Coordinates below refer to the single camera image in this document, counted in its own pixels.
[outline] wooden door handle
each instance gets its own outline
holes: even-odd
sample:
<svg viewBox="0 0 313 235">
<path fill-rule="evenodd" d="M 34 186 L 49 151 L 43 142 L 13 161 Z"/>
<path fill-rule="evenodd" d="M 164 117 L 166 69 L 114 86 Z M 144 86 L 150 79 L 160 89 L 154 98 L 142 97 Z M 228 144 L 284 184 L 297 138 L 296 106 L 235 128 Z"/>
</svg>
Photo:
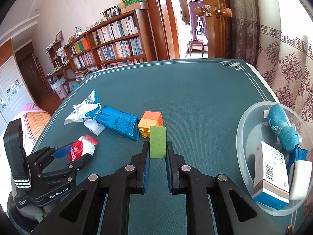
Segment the wooden door handle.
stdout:
<svg viewBox="0 0 313 235">
<path fill-rule="evenodd" d="M 223 17 L 232 17 L 232 10 L 230 8 L 223 7 L 222 9 L 219 8 L 218 5 L 215 5 L 215 15 L 219 18 L 221 15 Z"/>
<path fill-rule="evenodd" d="M 205 16 L 205 10 L 203 7 L 195 8 L 195 14 L 199 17 Z"/>
</svg>

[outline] table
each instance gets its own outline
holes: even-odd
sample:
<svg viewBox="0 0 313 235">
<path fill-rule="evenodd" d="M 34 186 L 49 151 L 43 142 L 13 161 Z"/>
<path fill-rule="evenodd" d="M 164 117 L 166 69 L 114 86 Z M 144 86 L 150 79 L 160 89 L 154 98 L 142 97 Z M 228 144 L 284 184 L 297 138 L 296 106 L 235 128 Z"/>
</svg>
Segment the table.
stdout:
<svg viewBox="0 0 313 235">
<path fill-rule="evenodd" d="M 65 84 L 66 84 L 67 90 L 68 90 L 68 92 L 70 93 L 71 90 L 70 90 L 70 88 L 69 88 L 68 82 L 69 82 L 69 81 L 72 81 L 72 80 L 75 80 L 75 79 L 70 79 L 70 80 L 68 79 L 66 71 L 69 70 L 69 69 L 71 69 L 70 64 L 69 64 L 69 63 L 68 63 L 68 64 L 65 64 L 65 65 L 63 65 L 60 69 L 58 69 L 57 71 L 55 71 L 54 73 L 52 73 L 51 75 L 46 76 L 46 79 L 51 79 L 52 83 L 54 83 L 53 77 L 64 76 Z"/>
<path fill-rule="evenodd" d="M 61 147 L 90 133 L 83 123 L 63 125 L 93 89 L 101 105 L 142 116 L 145 110 L 162 112 L 167 140 L 187 164 L 203 174 L 228 175 L 248 194 L 238 166 L 236 132 L 245 110 L 260 101 L 277 101 L 259 73 L 243 60 L 183 59 L 148 62 L 101 70 L 89 75 L 51 118 L 34 151 L 50 145 Z M 77 182 L 89 174 L 114 173 L 140 153 L 144 139 L 133 141 L 109 129 L 98 137 L 92 163 L 79 171 Z M 45 171 L 63 168 L 51 163 Z M 270 216 L 285 231 L 291 215 Z M 300 226 L 298 211 L 295 230 Z M 151 159 L 145 195 L 130 196 L 129 235 L 186 234 L 184 195 L 171 195 L 164 159 Z"/>
</svg>

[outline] metal screw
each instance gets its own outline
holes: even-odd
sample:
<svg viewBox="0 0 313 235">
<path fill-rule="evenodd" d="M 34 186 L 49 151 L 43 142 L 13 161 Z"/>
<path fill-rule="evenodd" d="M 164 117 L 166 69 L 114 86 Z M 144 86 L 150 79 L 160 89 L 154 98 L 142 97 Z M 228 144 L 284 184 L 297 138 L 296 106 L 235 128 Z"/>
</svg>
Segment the metal screw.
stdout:
<svg viewBox="0 0 313 235">
<path fill-rule="evenodd" d="M 91 174 L 91 175 L 89 175 L 89 177 L 88 177 L 88 179 L 89 179 L 90 181 L 96 181 L 97 178 L 98 178 L 98 175 L 97 175 L 97 174 Z"/>
<path fill-rule="evenodd" d="M 182 170 L 183 171 L 190 171 L 191 170 L 191 167 L 189 165 L 183 165 L 182 166 Z"/>
<path fill-rule="evenodd" d="M 125 167 L 125 170 L 127 170 L 127 171 L 133 171 L 135 169 L 135 166 L 134 165 L 131 165 L 131 164 L 128 164 L 128 165 L 126 165 L 126 167 Z"/>
<path fill-rule="evenodd" d="M 226 180 L 227 180 L 227 176 L 224 175 L 224 174 L 218 175 L 217 178 L 218 178 L 220 181 L 226 181 Z"/>
</svg>

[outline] red candy wrapper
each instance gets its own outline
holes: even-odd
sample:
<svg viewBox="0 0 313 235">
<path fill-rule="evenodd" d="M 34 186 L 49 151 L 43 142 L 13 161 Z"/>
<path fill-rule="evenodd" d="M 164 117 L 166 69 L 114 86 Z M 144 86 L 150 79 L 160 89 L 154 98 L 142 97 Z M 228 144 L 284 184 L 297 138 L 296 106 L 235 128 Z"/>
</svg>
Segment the red candy wrapper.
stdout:
<svg viewBox="0 0 313 235">
<path fill-rule="evenodd" d="M 68 155 L 70 162 L 80 158 L 82 155 L 85 154 L 94 154 L 94 146 L 97 145 L 98 142 L 88 134 L 85 136 L 80 137 L 76 140 L 72 147 L 70 154 Z"/>
</svg>

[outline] orange block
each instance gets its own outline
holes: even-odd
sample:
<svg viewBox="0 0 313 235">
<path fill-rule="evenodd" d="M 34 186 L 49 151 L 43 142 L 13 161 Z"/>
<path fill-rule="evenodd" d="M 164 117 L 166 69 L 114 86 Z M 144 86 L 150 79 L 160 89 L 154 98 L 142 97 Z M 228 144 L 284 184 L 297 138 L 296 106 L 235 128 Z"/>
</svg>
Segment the orange block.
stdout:
<svg viewBox="0 0 313 235">
<path fill-rule="evenodd" d="M 138 124 L 139 132 L 143 138 L 150 137 L 150 127 L 159 126 L 157 120 L 142 118 Z"/>
<path fill-rule="evenodd" d="M 145 111 L 142 118 L 157 120 L 159 126 L 163 126 L 163 120 L 162 120 L 161 112 Z"/>
</svg>

